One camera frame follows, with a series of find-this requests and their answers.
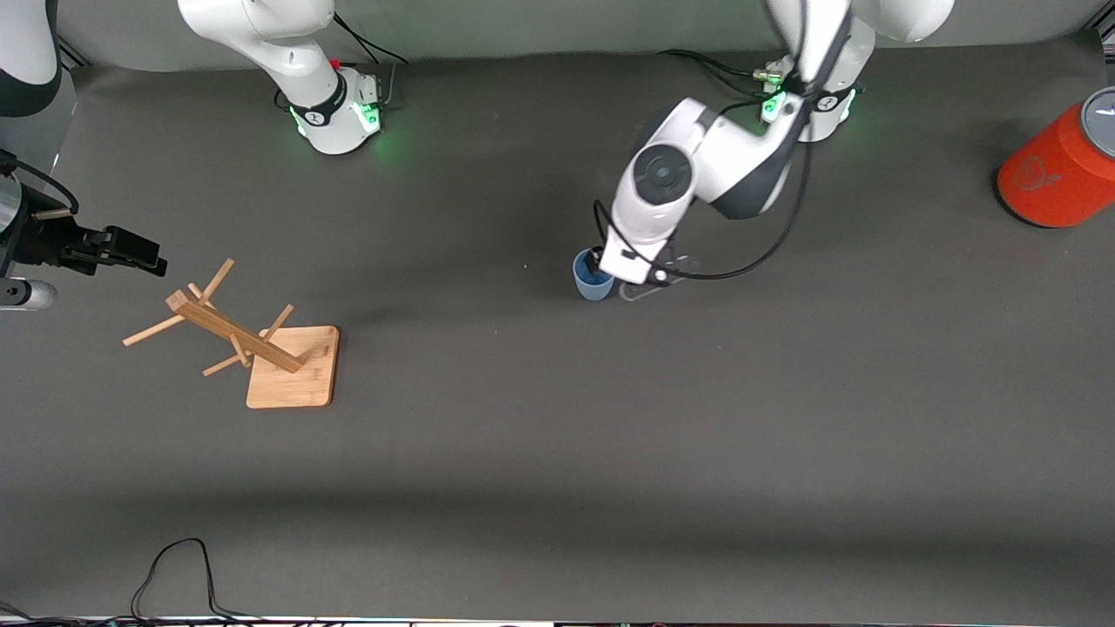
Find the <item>green led light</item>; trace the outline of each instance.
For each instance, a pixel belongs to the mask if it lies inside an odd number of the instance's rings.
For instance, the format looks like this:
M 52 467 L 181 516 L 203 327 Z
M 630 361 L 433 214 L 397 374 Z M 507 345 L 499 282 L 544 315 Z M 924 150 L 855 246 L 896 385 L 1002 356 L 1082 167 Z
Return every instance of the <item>green led light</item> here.
M 855 89 L 852 89 L 852 93 L 847 95 L 847 106 L 844 107 L 844 113 L 840 114 L 841 122 L 844 122 L 845 119 L 847 119 L 847 116 L 852 115 L 852 100 L 854 99 L 855 99 Z
M 302 128 L 302 120 L 298 118 L 298 114 L 294 113 L 294 107 L 287 107 L 290 112 L 290 116 L 294 118 L 294 124 L 298 125 L 298 134 L 306 137 L 306 128 Z
M 352 103 L 352 110 L 356 112 L 360 125 L 368 133 L 377 133 L 379 131 L 379 104 L 360 104 Z
M 763 120 L 767 124 L 774 124 L 774 120 L 778 119 L 778 114 L 782 112 L 782 103 L 785 99 L 785 93 L 768 98 L 767 102 L 763 104 Z

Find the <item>red cylinder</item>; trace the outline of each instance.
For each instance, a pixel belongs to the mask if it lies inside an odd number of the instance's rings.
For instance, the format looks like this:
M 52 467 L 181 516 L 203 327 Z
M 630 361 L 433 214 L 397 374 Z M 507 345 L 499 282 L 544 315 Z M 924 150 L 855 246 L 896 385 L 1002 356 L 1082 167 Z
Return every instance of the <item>red cylinder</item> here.
M 1106 94 L 1106 98 L 1097 98 Z M 1039 226 L 1084 222 L 1115 203 L 1115 91 L 1069 107 L 999 170 L 999 197 Z

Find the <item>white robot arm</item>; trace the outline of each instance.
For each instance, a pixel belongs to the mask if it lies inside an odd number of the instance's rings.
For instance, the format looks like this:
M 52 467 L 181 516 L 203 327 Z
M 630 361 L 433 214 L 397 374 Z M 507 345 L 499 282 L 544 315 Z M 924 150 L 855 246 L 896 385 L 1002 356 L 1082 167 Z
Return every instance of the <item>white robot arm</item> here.
M 61 83 L 56 0 L 0 0 L 0 117 L 47 108 Z M 35 190 L 16 172 L 41 179 L 66 203 Z M 100 266 L 128 266 L 162 277 L 157 243 L 118 226 L 86 229 L 78 202 L 49 174 L 0 147 L 0 311 L 49 307 L 58 291 L 45 281 L 10 277 L 16 264 L 56 266 L 93 276 Z
M 855 83 L 875 51 L 875 33 L 911 44 L 937 32 L 952 12 L 953 0 L 852 0 L 852 29 L 836 59 L 832 75 L 825 80 L 824 93 L 809 116 L 802 142 L 827 139 L 847 119 L 849 106 L 855 98 Z M 793 58 L 767 64 L 768 70 L 788 73 Z M 775 110 L 764 110 L 770 122 Z
M 333 0 L 178 0 L 178 11 L 194 32 L 263 68 L 319 152 L 351 152 L 379 131 L 376 79 L 334 68 L 309 37 L 332 21 Z
M 57 0 L 0 2 L 0 117 L 47 108 L 61 84 Z
M 870 21 L 852 16 L 854 6 Z M 769 209 L 797 139 L 821 131 L 822 104 L 836 114 L 832 127 L 838 124 L 850 86 L 874 49 L 872 28 L 899 39 L 925 37 L 948 17 L 952 0 L 769 0 L 767 7 L 795 59 L 773 124 L 755 135 L 692 98 L 648 123 L 615 191 L 600 270 L 646 282 L 696 199 L 729 220 Z M 833 98 L 840 90 L 846 90 L 844 100 Z

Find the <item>wooden mug tree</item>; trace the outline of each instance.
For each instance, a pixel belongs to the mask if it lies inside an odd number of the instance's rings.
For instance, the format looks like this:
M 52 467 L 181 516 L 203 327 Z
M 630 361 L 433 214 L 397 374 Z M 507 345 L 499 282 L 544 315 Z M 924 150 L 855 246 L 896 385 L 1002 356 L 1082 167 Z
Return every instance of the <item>wooden mug tree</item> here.
M 288 305 L 271 327 L 258 335 L 217 311 L 213 293 L 232 270 L 226 259 L 204 290 L 188 283 L 191 293 L 177 290 L 166 299 L 174 316 L 124 340 L 132 346 L 183 321 L 226 339 L 235 355 L 202 372 L 206 377 L 240 361 L 252 368 L 248 384 L 248 406 L 253 409 L 277 407 L 322 407 L 332 401 L 337 374 L 337 327 L 283 327 L 294 310 Z

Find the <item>blue cup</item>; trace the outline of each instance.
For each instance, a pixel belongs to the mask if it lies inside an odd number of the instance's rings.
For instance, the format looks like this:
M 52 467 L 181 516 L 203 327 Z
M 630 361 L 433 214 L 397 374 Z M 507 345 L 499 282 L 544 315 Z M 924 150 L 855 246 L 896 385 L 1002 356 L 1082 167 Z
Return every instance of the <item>blue cup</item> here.
M 593 272 L 589 270 L 588 259 L 592 254 L 592 249 L 582 250 L 573 258 L 573 280 L 576 281 L 576 289 L 588 300 L 603 300 L 612 291 L 615 277 L 603 270 Z

